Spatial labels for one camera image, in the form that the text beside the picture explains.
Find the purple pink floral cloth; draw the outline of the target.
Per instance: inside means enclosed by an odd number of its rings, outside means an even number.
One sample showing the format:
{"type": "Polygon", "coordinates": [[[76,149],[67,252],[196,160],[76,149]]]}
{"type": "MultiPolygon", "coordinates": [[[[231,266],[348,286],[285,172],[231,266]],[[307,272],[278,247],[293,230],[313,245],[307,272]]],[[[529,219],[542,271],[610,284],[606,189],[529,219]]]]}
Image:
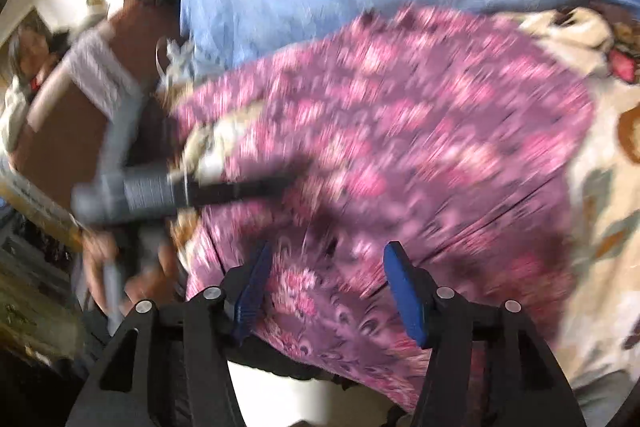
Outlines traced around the purple pink floral cloth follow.
{"type": "Polygon", "coordinates": [[[385,245],[553,336],[574,286],[565,173],[592,115],[585,81],[513,25],[432,6],[245,64],[175,109],[179,132],[222,129],[226,180],[298,173],[274,202],[202,211],[186,292],[267,242],[257,335],[413,410],[430,356],[402,327],[385,245]]]}

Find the cream brown leaf blanket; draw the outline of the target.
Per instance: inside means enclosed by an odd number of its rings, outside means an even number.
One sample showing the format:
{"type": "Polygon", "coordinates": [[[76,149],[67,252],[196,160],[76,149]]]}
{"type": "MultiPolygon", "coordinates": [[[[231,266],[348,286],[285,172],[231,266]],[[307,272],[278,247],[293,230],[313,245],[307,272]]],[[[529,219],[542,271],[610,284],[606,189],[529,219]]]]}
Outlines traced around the cream brown leaf blanket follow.
{"type": "Polygon", "coordinates": [[[503,12],[585,75],[592,125],[568,169],[577,286],[554,352],[576,387],[639,376],[639,22],[619,6],[503,12]]]}

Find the brown wooden headboard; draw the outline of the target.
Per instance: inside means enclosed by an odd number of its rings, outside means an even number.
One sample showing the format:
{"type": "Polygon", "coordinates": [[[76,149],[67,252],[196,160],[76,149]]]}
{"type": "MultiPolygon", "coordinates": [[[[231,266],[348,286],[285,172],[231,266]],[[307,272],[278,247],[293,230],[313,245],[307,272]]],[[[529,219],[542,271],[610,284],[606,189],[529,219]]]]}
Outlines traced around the brown wooden headboard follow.
{"type": "MultiPolygon", "coordinates": [[[[173,9],[142,0],[127,1],[96,29],[116,64],[145,91],[158,83],[157,43],[180,37],[173,9]]],[[[9,163],[68,211],[75,184],[93,179],[107,124],[108,118],[73,82],[68,67],[58,65],[30,104],[9,163]]]]}

